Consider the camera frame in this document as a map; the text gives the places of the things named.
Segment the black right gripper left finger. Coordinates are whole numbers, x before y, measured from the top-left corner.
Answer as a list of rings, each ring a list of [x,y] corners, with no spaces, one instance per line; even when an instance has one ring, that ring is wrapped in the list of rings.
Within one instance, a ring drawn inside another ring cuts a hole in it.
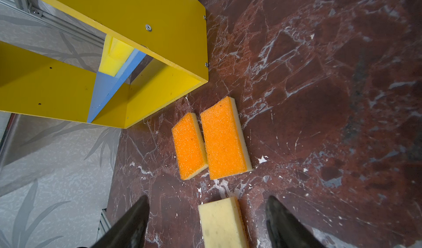
[[[92,248],[144,248],[150,206],[141,196]]]

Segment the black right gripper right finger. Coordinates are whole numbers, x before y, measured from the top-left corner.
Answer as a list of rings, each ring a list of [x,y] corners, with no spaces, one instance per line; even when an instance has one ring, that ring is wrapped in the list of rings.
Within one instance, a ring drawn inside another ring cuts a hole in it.
[[[266,202],[266,225],[273,248],[324,248],[324,245],[272,195]]]

